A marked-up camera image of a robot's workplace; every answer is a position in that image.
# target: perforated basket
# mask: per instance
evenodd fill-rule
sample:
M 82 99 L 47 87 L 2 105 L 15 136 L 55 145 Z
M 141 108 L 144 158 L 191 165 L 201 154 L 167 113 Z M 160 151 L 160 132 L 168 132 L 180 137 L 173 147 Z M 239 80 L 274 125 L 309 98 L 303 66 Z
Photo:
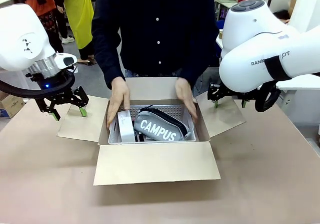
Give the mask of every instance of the perforated basket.
M 130 114 L 131 119 L 134 121 L 140 109 L 148 107 L 148 105 L 135 105 L 130 107 Z M 190 128 L 191 135 L 188 140 L 183 140 L 180 142 L 194 142 L 196 140 L 195 134 L 195 126 L 192 121 L 191 115 L 186 109 L 184 105 L 153 105 L 152 108 L 156 108 L 162 112 L 167 113 L 168 115 L 178 119 L 179 121 L 183 122 L 186 126 Z M 120 130 L 119 130 L 119 123 L 118 123 L 118 116 L 116 115 L 114 121 L 110 125 L 110 135 L 109 135 L 109 144 L 127 144 L 121 141 Z

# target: orange shirt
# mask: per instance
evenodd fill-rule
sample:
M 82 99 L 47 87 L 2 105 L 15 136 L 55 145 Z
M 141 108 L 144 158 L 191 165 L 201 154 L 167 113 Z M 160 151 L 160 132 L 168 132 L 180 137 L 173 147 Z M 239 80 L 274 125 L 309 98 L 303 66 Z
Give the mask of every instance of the orange shirt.
M 38 4 L 37 0 L 26 0 L 25 3 L 30 5 L 37 16 L 41 16 L 56 8 L 54 0 L 46 0 L 45 4 Z

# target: floor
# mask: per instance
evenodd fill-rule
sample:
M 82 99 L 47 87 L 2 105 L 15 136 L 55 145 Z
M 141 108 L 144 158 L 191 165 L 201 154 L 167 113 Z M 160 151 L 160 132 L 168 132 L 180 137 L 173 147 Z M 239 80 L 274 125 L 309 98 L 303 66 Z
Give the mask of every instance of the floor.
M 80 57 L 79 51 L 77 49 L 76 43 L 64 44 L 64 52 L 71 53 Z M 120 58 L 121 68 L 124 71 L 122 61 Z M 99 66 L 96 64 L 94 66 L 86 66 L 83 64 L 78 65 L 79 72 L 75 74 L 75 84 L 74 86 L 81 85 L 88 95 L 105 97 L 109 98 L 111 96 L 111 91 L 106 87 L 104 80 L 104 75 L 100 70 Z M 216 68 L 208 68 L 202 77 L 197 81 L 196 87 L 193 91 L 193 95 L 197 96 L 200 93 L 207 91 L 209 82 L 218 77 L 218 70 Z M 5 81 L 11 85 L 17 87 L 23 87 L 21 82 L 22 75 L 21 73 L 16 72 L 6 72 L 0 73 L 0 80 Z M 30 79 L 25 79 L 27 85 L 30 89 L 39 89 L 38 85 L 34 82 L 31 82 Z M 0 118 L 0 130 L 9 122 L 9 119 Z M 314 143 L 319 145 L 319 135 L 318 128 L 316 126 L 297 126 L 299 131 L 304 135 L 308 140 L 312 140 Z

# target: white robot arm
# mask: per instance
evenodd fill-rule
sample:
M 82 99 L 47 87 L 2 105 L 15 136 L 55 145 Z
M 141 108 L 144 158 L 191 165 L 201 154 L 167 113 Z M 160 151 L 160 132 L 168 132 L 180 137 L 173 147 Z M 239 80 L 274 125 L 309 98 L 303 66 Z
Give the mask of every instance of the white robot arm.
M 75 82 L 74 55 L 55 53 L 39 18 L 29 5 L 15 4 L 0 8 L 0 72 L 27 70 L 26 77 L 37 82 L 40 90 L 26 90 L 0 80 L 0 90 L 14 96 L 34 98 L 41 112 L 60 119 L 55 105 L 71 103 L 86 115 L 89 99 L 81 86 L 71 90 Z M 51 101 L 47 106 L 44 99 Z
M 237 96 L 242 106 L 255 99 L 256 110 L 266 111 L 279 97 L 278 81 L 320 70 L 320 26 L 298 33 L 279 21 L 264 1 L 245 0 L 231 8 L 223 32 L 222 84 L 218 92 L 210 85 L 208 92 L 216 105 L 224 96 Z

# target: person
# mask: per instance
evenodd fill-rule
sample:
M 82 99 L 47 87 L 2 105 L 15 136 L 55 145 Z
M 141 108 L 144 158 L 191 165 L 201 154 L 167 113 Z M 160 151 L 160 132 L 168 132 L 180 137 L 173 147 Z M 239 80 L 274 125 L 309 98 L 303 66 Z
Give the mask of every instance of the person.
M 130 108 L 121 39 L 126 76 L 177 76 L 177 96 L 197 119 L 192 87 L 215 61 L 214 0 L 96 0 L 92 24 L 95 58 L 112 89 L 107 126 L 122 102 Z
M 63 12 L 60 12 L 57 8 L 55 8 L 53 10 L 53 14 L 54 16 L 56 17 L 56 22 L 58 24 L 58 29 L 59 29 L 59 33 L 62 37 L 62 43 L 63 44 L 68 44 L 68 43 L 72 43 L 74 42 L 74 38 L 72 38 L 71 36 L 68 36 L 68 29 L 67 29 L 67 26 L 66 26 L 66 19 L 64 18 L 65 17 L 65 13 Z
M 21 3 L 26 3 L 31 6 L 39 17 L 43 27 L 49 37 L 49 42 L 52 48 L 59 53 L 63 53 L 61 39 L 59 38 L 58 27 L 53 10 L 56 8 L 54 0 L 19 0 Z
M 91 1 L 95 0 L 57 0 L 57 8 L 63 12 L 63 6 L 68 16 L 70 28 L 74 34 L 79 49 L 79 63 L 94 65 L 94 49 L 91 34 L 91 22 L 94 10 Z

